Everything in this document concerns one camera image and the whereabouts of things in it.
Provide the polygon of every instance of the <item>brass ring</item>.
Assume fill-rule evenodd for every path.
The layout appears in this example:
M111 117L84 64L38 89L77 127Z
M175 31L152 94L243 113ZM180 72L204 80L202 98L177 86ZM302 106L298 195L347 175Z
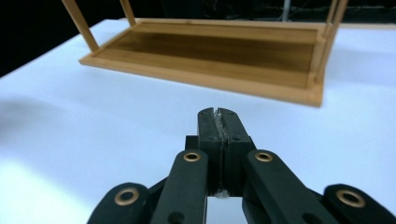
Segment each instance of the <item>brass ring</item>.
M341 202L343 202L343 203L345 203L345 204L347 204L349 206L361 208L361 207L364 207L364 205L366 205L366 202L364 201L364 199L358 193L353 192L351 190L339 189L336 192L336 195L337 195L337 198ZM346 197L346 195L352 196L355 199L356 202L355 201L351 201L350 199L348 199Z
M258 161L271 161L273 159L270 154L265 152L256 153L255 157Z
M123 199L122 194L124 193L132 193L132 197L128 199ZM120 190L120 192L117 193L116 197L114 198L114 202L120 206L125 206L136 202L138 198L139 198L139 191L136 188L127 188L127 189L122 189Z
M195 152L184 154L185 161L198 161L200 159L201 159L201 155Z

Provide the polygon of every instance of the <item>white tabletop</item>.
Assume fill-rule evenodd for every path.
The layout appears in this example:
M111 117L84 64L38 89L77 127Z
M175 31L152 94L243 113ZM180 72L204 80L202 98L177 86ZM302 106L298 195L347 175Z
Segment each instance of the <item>white tabletop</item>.
M92 31L102 44L127 25ZM81 65L78 35L0 78L0 223L85 223L118 184L151 187L208 107L236 112L308 188L345 183L396 214L395 40L340 29L315 108ZM241 200L210 199L207 223L246 223Z

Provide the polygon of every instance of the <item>dark background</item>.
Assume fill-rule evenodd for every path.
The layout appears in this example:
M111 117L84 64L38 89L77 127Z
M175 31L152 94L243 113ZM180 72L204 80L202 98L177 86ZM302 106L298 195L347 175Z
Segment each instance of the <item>dark background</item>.
M330 0L292 0L291 21L323 21ZM131 0L137 18L279 21L283 0ZM78 0L92 26L124 17L119 0ZM349 0L344 22L396 23L396 0ZM0 77L78 34L61 0L0 2Z

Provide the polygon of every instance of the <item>bamboo tray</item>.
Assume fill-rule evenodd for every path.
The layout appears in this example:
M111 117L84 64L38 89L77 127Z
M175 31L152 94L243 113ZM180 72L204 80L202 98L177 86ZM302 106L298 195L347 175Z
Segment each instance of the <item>bamboo tray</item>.
M333 0L326 22L205 21L134 18L98 46L75 0L63 0L92 53L82 64L226 91L317 105L347 0Z

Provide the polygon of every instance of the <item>wooden tray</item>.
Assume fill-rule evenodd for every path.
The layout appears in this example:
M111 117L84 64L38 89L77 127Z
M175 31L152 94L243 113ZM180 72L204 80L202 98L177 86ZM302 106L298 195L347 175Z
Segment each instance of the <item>wooden tray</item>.
M134 18L99 47L75 0L63 0L92 53L81 63L226 91L320 105L326 62L347 0L323 23Z

